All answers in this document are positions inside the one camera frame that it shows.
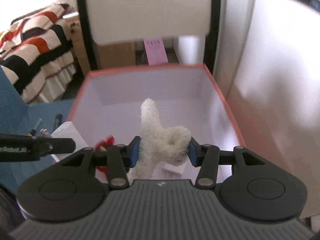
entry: logo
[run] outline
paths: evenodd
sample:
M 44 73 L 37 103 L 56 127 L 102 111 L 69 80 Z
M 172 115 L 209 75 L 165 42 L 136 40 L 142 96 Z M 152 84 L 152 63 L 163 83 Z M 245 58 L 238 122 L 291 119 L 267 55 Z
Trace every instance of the logo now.
M 13 148 L 13 147 L 4 146 L 4 147 L 0 147 L 0 152 L 3 152 L 3 153 L 26 153 L 27 152 L 27 148 L 25 148 L 25 147 L 23 147 L 23 148 L 20 148 L 20 147 Z
M 158 183 L 158 186 L 160 186 L 160 187 L 162 187 L 164 185 L 166 185 L 166 183 L 164 181 L 161 181 L 161 182 Z

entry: red toy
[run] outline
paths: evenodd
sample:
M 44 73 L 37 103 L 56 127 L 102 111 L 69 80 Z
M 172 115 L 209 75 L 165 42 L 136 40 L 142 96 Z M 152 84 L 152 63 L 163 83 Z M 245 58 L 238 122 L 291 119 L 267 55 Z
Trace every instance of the red toy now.
M 115 139 L 113 136 L 107 137 L 105 141 L 99 141 L 96 146 L 94 147 L 94 150 L 100 150 L 100 151 L 106 151 L 108 146 L 112 146 L 115 143 Z M 105 174 L 106 178 L 108 179 L 107 166 L 97 166 L 96 167 L 98 171 L 101 171 Z

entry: red object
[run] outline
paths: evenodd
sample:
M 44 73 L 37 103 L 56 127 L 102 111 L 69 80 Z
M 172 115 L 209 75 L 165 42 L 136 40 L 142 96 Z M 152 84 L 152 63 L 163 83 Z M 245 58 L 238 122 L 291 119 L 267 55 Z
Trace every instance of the red object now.
M 99 141 L 96 146 L 94 147 L 94 150 L 99 150 L 100 147 L 105 147 L 107 148 L 107 146 L 112 146 L 115 143 L 115 139 L 113 138 L 113 136 L 109 136 L 107 137 L 107 139 L 105 141 Z M 104 173 L 104 175 L 106 176 L 106 178 L 108 179 L 108 167 L 107 166 L 97 166 L 96 167 L 98 171 L 101 171 Z

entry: open box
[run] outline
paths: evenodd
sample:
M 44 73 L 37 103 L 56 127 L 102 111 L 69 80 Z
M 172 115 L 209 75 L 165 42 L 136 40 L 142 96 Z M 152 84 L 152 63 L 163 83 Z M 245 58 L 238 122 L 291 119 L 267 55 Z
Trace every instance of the open box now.
M 221 150 L 243 145 L 236 121 L 205 65 L 166 64 L 91 71 L 71 108 L 68 120 L 84 141 L 94 147 L 112 135 L 117 144 L 129 144 L 140 135 L 140 106 L 156 102 L 164 127 L 183 125 L 200 144 Z M 188 160 L 180 175 L 161 163 L 153 179 L 196 179 L 199 168 Z M 229 166 L 219 167 L 218 182 L 231 175 Z

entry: bed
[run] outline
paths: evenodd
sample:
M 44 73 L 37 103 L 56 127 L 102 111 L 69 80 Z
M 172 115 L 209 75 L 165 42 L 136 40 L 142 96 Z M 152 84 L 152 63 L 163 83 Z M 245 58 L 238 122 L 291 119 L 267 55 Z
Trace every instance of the bed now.
M 68 4 L 49 6 L 14 20 L 0 36 L 0 66 L 27 104 L 58 99 L 76 72 L 62 19 L 68 12 Z

